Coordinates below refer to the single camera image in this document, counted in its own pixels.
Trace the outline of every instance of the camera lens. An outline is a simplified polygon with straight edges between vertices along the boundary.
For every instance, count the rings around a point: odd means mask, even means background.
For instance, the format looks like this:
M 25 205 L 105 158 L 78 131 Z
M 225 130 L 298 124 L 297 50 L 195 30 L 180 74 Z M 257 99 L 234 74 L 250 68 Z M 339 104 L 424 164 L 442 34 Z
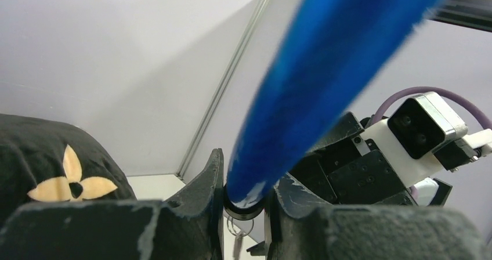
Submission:
M 419 145 L 425 145 L 425 143 L 427 143 L 427 137 L 425 137 L 425 135 L 421 134 L 421 133 L 418 133 L 417 134 L 417 144 Z
M 401 124 L 407 127 L 412 124 L 412 119 L 409 116 L 403 116 L 403 118 L 401 119 Z

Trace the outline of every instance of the black rubber tip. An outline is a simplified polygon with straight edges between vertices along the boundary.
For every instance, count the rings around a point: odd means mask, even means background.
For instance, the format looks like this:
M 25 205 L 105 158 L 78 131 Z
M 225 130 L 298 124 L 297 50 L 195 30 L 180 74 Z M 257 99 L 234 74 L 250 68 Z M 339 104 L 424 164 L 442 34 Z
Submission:
M 227 195 L 227 184 L 224 185 L 224 209 L 227 214 L 238 221 L 248 221 L 256 218 L 263 211 L 264 202 L 265 198 L 262 198 L 258 203 L 249 208 L 238 208 L 230 201 Z

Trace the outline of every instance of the metal ring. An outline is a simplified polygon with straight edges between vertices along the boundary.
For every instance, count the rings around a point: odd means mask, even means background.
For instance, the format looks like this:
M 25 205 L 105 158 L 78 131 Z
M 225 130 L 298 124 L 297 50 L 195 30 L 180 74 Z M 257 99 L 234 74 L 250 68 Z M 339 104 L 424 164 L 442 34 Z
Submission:
M 249 235 L 252 231 L 253 231 L 253 228 L 255 227 L 255 221 L 254 219 L 251 220 L 251 228 L 249 229 L 249 231 L 245 232 L 245 231 L 242 231 L 240 230 L 239 232 L 236 231 L 234 229 L 234 223 L 233 223 L 233 220 L 234 218 L 230 215 L 227 216 L 227 230 L 229 231 L 229 233 L 231 233 L 234 237 L 237 237 L 237 236 L 240 236 L 240 237 L 246 237 L 247 235 Z

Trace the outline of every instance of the keychain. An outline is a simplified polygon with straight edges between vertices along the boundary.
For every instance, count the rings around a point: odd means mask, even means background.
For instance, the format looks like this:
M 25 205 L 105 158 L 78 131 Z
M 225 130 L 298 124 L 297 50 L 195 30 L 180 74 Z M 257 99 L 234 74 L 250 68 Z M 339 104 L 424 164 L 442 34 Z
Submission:
M 233 218 L 230 216 L 227 217 L 227 229 L 234 236 L 234 247 L 232 250 L 233 260 L 239 260 L 241 249 L 243 247 L 243 238 L 249 235 L 251 231 L 253 231 L 253 228 L 255 227 L 255 221 L 254 220 L 251 221 L 252 221 L 251 229 L 248 232 L 245 232 L 243 230 L 240 230 L 238 232 L 234 229 Z

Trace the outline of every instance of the metal strip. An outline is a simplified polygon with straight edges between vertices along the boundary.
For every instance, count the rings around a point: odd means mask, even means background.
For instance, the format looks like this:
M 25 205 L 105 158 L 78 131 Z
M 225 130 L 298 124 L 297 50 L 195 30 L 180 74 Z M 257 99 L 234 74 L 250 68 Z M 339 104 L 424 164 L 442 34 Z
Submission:
M 212 116 L 214 115 L 214 112 L 217 109 L 217 106 L 219 105 L 220 99 L 222 98 L 227 88 L 227 85 L 229 84 L 229 81 L 239 64 L 241 57 L 243 56 L 244 51 L 248 46 L 249 40 L 251 39 L 251 36 L 253 35 L 253 32 L 256 29 L 258 20 L 263 15 L 263 12 L 265 11 L 265 7 L 269 1 L 270 0 L 259 0 L 253 15 L 249 20 L 246 29 L 244 30 L 243 36 L 241 37 L 241 41 L 237 45 L 236 50 L 234 51 L 234 54 L 231 58 L 231 61 L 229 62 L 229 65 L 227 66 L 227 69 L 222 79 L 220 80 L 219 86 L 217 87 L 217 90 L 214 93 L 212 102 L 209 104 L 207 111 L 205 112 L 205 115 L 203 116 L 203 119 L 201 120 L 201 123 L 198 126 L 195 135 L 193 136 L 193 139 L 191 140 L 191 144 L 188 147 L 188 150 L 186 151 L 183 160 L 181 161 L 178 172 L 176 173 L 176 176 L 181 180 L 183 180 L 183 176 L 185 175 L 186 171 L 188 170 L 188 167 L 190 166 L 191 159 L 193 159 L 193 156 L 195 155 L 195 152 L 198 149 L 198 145 L 200 144 L 201 139 L 205 134 L 205 130 L 207 129 L 208 124 L 210 123 L 210 120 L 212 119 Z

